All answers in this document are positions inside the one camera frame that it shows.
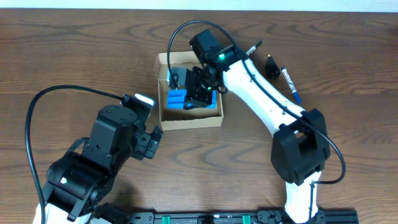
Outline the blue plastic case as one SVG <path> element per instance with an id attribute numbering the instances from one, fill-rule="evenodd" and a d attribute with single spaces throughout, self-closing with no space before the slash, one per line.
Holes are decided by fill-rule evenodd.
<path id="1" fill-rule="evenodd" d="M 167 95 L 167 109 L 176 109 L 182 110 L 184 109 L 184 103 L 186 101 L 187 91 L 186 89 L 180 90 L 169 90 Z M 212 100 L 209 106 L 206 106 L 206 109 L 215 109 L 217 104 L 216 100 L 216 91 L 214 90 L 212 93 Z"/>

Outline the brown cardboard box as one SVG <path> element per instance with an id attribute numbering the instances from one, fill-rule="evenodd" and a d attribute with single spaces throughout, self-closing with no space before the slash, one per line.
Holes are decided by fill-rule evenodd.
<path id="1" fill-rule="evenodd" d="M 169 82 L 167 54 L 159 53 L 154 62 L 159 100 L 159 122 L 164 131 L 175 129 L 220 127 L 223 118 L 223 104 L 220 93 L 216 93 L 214 108 L 194 108 L 191 110 L 170 109 L 167 106 Z"/>

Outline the black capped white marker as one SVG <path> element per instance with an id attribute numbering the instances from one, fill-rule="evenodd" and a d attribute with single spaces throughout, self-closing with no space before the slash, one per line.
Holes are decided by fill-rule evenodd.
<path id="1" fill-rule="evenodd" d="M 260 47 L 262 40 L 258 40 L 247 52 L 246 57 L 249 57 L 256 49 Z"/>

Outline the blue capped white marker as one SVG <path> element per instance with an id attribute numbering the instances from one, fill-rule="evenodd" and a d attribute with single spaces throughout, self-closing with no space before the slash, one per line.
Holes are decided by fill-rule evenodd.
<path id="1" fill-rule="evenodd" d="M 294 83 L 293 83 L 293 81 L 292 81 L 287 69 L 285 67 L 282 67 L 281 68 L 281 72 L 282 72 L 282 74 L 283 74 L 283 76 L 284 76 L 284 78 L 285 78 L 285 80 L 286 80 L 291 92 L 292 92 L 292 95 L 293 95 L 295 101 L 298 104 L 300 104 L 302 102 L 302 99 L 301 99 L 301 97 L 300 97 L 300 95 L 299 95 L 299 93 L 298 93 L 298 91 L 297 91 L 297 89 L 296 89 L 296 87 L 295 87 L 295 85 L 294 85 Z"/>

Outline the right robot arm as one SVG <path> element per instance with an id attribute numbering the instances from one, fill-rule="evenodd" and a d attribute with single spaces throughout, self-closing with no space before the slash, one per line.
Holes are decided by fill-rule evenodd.
<path id="1" fill-rule="evenodd" d="M 318 212 L 317 185 L 330 148 L 320 111 L 305 111 L 276 90 L 247 55 L 234 44 L 223 47 L 210 30 L 189 44 L 200 67 L 186 79 L 187 98 L 208 105 L 204 96 L 220 87 L 232 91 L 259 117 L 272 135 L 271 162 L 285 181 L 284 210 L 295 223 L 306 223 Z"/>

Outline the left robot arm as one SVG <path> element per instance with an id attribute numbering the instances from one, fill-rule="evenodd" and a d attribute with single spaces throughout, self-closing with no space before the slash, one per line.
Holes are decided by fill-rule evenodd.
<path id="1" fill-rule="evenodd" d="M 35 223 L 85 223 L 111 191 L 129 158 L 152 159 L 162 130 L 146 132 L 152 105 L 121 103 L 98 111 L 88 137 L 77 139 L 46 173 L 44 204 Z"/>

